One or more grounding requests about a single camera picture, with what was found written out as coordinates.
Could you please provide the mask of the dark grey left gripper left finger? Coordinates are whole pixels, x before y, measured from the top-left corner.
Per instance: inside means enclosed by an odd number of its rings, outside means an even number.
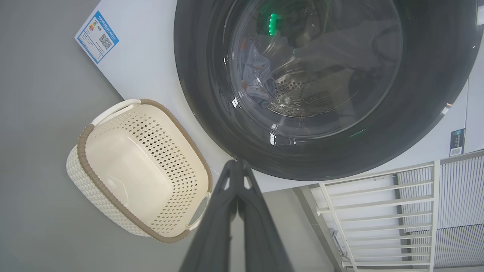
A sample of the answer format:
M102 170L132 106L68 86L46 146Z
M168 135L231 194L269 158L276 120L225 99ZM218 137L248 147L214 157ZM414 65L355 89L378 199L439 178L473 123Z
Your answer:
M235 165L229 160L223 167L179 272L229 272L230 227L237 213L236 183L230 177Z

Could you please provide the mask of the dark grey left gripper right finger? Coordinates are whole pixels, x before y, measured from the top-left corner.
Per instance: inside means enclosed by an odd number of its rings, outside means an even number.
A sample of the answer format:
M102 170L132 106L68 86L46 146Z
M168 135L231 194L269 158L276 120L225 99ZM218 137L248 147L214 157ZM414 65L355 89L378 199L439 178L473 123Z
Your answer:
M238 213L244 221L246 272L294 272L271 212L249 164L237 162Z

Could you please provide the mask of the dark glass washing machine door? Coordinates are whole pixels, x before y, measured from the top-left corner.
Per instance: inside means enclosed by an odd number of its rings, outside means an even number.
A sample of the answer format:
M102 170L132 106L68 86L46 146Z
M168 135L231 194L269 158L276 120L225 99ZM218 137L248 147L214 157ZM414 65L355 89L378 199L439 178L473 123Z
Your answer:
M365 115L349 106L313 117L260 107L241 87L240 18L253 0L178 0L175 62L185 98L211 139L258 172L324 181L377 168L433 129L460 95L484 32L484 0L393 0L402 52L387 94Z

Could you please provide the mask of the cream and blue cartoon garment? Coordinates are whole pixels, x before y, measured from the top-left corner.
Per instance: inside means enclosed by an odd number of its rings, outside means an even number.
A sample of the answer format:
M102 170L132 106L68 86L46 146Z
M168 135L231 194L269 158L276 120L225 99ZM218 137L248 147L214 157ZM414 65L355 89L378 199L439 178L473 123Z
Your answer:
M271 60L250 39L242 40L240 53L242 87L254 103L267 108L275 94Z

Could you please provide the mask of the cream perforated laundry basket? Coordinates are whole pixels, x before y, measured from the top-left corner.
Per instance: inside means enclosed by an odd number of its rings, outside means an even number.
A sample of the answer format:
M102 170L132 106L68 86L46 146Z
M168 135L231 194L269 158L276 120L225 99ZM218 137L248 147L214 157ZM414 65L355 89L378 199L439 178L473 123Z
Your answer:
M162 104L129 99L95 118L66 161L68 176L105 216L138 236L176 243L211 198L210 168Z

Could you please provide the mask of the steel washing drum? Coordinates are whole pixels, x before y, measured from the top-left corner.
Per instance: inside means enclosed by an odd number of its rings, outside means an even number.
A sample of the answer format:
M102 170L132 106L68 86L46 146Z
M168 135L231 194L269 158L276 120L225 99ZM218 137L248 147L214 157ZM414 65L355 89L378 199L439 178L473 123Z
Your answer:
M387 94L401 59L393 0L253 0L239 27L234 47L250 39L271 60L275 94L266 109L285 116L345 106L365 115Z

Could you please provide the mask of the white washing machine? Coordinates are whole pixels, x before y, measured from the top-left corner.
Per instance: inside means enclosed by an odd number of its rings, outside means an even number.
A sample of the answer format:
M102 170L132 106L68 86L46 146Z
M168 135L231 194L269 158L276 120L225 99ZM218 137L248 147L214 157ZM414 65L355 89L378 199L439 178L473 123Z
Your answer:
M100 11L119 38L119 43L95 65L125 100L152 99L165 106L196 144L210 168L212 178L218 179L225 162L235 158L221 149L204 131L189 107L180 85L174 45L177 1L101 0L81 29L96 11ZM484 4L478 7L477 23L484 26ZM471 106L467 105L469 97L465 85L477 72L478 54L483 50L484 32L474 66L460 95L453 103L446 104L436 126L401 155L360 174L384 172L449 156L450 132L466 127L467 116L476 105L475 102ZM273 177L254 169L253 172L265 191L295 187L303 182L318 182Z

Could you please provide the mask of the white ribbed panel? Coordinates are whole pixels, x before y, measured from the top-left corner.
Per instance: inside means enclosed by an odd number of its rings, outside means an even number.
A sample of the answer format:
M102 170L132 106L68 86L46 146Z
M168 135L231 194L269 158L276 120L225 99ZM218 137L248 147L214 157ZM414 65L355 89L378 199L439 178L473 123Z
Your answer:
M397 184L430 181L432 167L397 174ZM442 162L434 234L434 269L484 266L484 155ZM432 184L399 189L400 198L432 195ZM433 202L401 206L402 213L428 212Z

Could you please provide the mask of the dark QR code sticker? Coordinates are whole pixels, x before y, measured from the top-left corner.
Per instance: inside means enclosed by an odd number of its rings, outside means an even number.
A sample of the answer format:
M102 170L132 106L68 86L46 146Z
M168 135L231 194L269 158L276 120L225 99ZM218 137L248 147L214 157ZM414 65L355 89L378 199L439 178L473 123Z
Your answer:
M465 128L451 132L449 157L464 154Z

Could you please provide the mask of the blue energy label sticker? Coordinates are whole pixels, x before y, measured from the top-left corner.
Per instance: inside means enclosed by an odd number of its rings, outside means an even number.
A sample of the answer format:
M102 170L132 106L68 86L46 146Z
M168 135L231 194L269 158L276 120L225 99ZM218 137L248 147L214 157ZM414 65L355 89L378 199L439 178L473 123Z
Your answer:
M108 22L100 11L96 11L76 37L80 46L96 63L99 62L119 43Z

